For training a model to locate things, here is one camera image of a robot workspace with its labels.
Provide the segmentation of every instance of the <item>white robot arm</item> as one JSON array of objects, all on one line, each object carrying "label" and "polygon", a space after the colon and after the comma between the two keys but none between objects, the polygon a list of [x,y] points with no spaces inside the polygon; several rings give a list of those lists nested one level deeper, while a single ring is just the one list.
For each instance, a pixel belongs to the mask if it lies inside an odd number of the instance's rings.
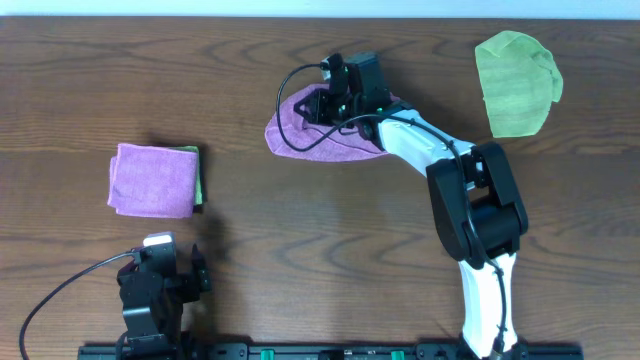
[{"label": "white robot arm", "polygon": [[[407,161],[427,178],[436,230],[460,266],[466,319],[462,336],[478,357],[498,359],[517,343],[511,322],[511,271],[527,231],[527,215],[502,148],[475,146],[426,122],[410,104],[392,101],[377,57],[361,53],[343,60],[334,54],[319,67],[328,89],[318,89],[294,106],[312,124],[333,126],[307,151],[343,127]],[[280,87],[276,115],[280,125]],[[468,192],[488,188],[473,202]]]},{"label": "white robot arm", "polygon": [[[454,139],[433,127],[420,117],[416,110],[403,110],[394,113],[393,116],[412,120],[440,133],[448,141],[453,141],[452,144],[458,149],[460,155],[471,152],[473,144]],[[442,143],[427,131],[408,123],[392,119],[383,120],[378,124],[378,133],[382,147],[386,151],[399,156],[424,176],[427,176],[428,166],[442,159],[453,159],[448,144]],[[467,184],[467,188],[473,188],[473,184]],[[510,350],[518,340],[511,321],[511,271],[515,259],[515,254],[502,254],[495,259],[498,266],[504,271],[507,296],[507,307],[504,310],[494,268],[485,265],[481,269],[474,269],[464,260],[458,262],[462,273],[466,313],[462,336],[479,358],[488,357],[491,354],[493,341],[498,334],[502,311],[507,312],[502,351]]]}]

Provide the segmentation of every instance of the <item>wood grain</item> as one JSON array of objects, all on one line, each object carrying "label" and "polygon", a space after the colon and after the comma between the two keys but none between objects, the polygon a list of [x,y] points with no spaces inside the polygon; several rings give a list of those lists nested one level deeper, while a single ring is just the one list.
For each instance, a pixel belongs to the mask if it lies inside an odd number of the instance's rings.
[{"label": "wood grain", "polygon": [[[474,142],[491,134],[473,48],[505,29],[552,51],[565,80],[540,133],[500,140],[530,218],[513,283],[530,341],[589,359],[640,345],[640,23],[522,20],[5,18],[0,30],[0,359],[33,306],[71,274],[176,232],[204,249],[215,292],[185,311],[204,338],[455,337],[460,275],[426,182],[395,158],[305,163],[264,126],[295,66],[375,50],[392,91]],[[288,94],[317,82],[294,79]],[[205,149],[204,213],[122,217],[106,206],[120,142]],[[32,359],[75,358],[124,330],[115,271],[83,278],[34,319]]]}]

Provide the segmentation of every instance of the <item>folded towel stack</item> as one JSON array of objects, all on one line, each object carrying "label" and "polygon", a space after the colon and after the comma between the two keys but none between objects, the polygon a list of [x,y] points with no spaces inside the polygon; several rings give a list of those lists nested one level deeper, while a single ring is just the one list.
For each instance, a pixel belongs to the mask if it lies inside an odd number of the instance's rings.
[{"label": "folded towel stack", "polygon": [[160,148],[119,144],[111,159],[107,204],[119,215],[186,218],[202,204],[195,146]]}]

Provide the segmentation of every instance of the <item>pink microfiber cloth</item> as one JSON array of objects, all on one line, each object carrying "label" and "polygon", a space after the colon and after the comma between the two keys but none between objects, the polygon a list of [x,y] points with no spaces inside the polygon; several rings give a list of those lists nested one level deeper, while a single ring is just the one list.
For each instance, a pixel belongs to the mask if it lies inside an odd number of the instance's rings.
[{"label": "pink microfiber cloth", "polygon": [[[325,87],[325,84],[313,84],[291,95],[280,104],[280,121],[282,130],[287,139],[295,146],[305,147],[318,140],[327,133],[331,127],[312,125],[307,123],[293,110],[293,105],[311,94],[315,89]],[[295,159],[304,159],[323,162],[358,161],[372,159],[386,152],[378,149],[370,141],[364,140],[359,134],[341,135],[337,131],[328,139],[318,144],[318,146],[307,152],[297,152],[282,140],[278,122],[274,114],[264,131],[269,149],[276,155]]]},{"label": "pink microfiber cloth", "polygon": [[190,217],[197,166],[195,152],[119,144],[111,159],[107,204],[120,215]]}]

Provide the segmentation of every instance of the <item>green cloth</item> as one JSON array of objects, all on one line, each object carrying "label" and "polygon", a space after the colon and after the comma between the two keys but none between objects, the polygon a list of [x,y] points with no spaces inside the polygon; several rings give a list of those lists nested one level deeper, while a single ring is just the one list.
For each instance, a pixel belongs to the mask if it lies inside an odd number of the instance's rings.
[{"label": "green cloth", "polygon": [[551,52],[529,35],[503,31],[476,47],[476,64],[493,136],[535,135],[562,95]]},{"label": "green cloth", "polygon": [[193,199],[193,203],[195,205],[202,205],[202,183],[200,181],[200,152],[198,151],[197,146],[178,146],[173,147],[171,149],[182,150],[182,151],[190,151],[198,154],[198,165],[196,166],[196,191],[195,198]]}]

